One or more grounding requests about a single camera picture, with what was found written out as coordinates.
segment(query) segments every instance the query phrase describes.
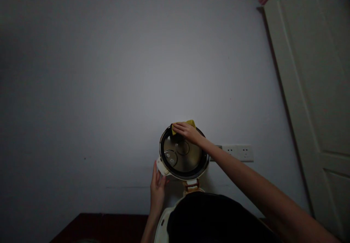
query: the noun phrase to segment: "door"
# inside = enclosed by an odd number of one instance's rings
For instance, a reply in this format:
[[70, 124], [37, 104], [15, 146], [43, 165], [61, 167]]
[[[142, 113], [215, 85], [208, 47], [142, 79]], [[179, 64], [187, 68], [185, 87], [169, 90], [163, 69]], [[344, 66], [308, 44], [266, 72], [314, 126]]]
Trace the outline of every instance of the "door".
[[264, 9], [315, 218], [350, 241], [350, 1]]

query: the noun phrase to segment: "white rice cooker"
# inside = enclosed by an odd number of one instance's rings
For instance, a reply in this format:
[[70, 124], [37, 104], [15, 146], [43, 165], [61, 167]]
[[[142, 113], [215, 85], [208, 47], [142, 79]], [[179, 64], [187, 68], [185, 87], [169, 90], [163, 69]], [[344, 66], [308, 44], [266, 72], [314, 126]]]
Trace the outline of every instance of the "white rice cooker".
[[[209, 161], [210, 156], [200, 147], [185, 140], [179, 134], [172, 135], [171, 125], [160, 138], [157, 167], [163, 176], [174, 176], [182, 180], [184, 197], [191, 192], [203, 192], [200, 188], [199, 177], [208, 168]], [[154, 242], [168, 242], [168, 219], [181, 200], [174, 207], [166, 208], [163, 211], [157, 226]]]

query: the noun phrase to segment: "wall socket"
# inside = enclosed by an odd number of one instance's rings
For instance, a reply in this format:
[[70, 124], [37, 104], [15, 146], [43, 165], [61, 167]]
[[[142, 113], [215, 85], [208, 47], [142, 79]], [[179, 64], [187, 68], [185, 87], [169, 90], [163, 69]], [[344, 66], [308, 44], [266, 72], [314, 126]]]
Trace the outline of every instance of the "wall socket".
[[251, 145], [223, 145], [222, 150], [242, 162], [254, 162]]

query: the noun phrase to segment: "yellow sponge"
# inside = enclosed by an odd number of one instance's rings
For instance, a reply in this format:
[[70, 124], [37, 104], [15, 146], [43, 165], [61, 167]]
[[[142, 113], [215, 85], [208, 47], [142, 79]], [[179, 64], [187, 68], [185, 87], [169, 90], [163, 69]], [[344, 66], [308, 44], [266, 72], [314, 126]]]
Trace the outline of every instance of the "yellow sponge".
[[[188, 121], [186, 121], [186, 123], [188, 123], [189, 125], [193, 126], [195, 129], [197, 129], [197, 128], [196, 128], [196, 125], [195, 125], [195, 123], [194, 123], [193, 120], [188, 120]], [[172, 125], [172, 124], [171, 124], [171, 130], [172, 130], [172, 135], [175, 135], [176, 132], [174, 131], [173, 125]]]

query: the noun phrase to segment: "rice cooker lid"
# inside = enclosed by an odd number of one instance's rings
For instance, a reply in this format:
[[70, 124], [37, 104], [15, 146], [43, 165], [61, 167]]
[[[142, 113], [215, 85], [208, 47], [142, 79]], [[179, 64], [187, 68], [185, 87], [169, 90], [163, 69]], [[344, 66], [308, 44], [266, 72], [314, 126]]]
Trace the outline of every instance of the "rice cooker lid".
[[209, 156], [200, 147], [185, 140], [181, 135], [172, 135], [169, 126], [160, 138], [159, 153], [169, 172], [180, 179], [199, 177], [209, 164]]

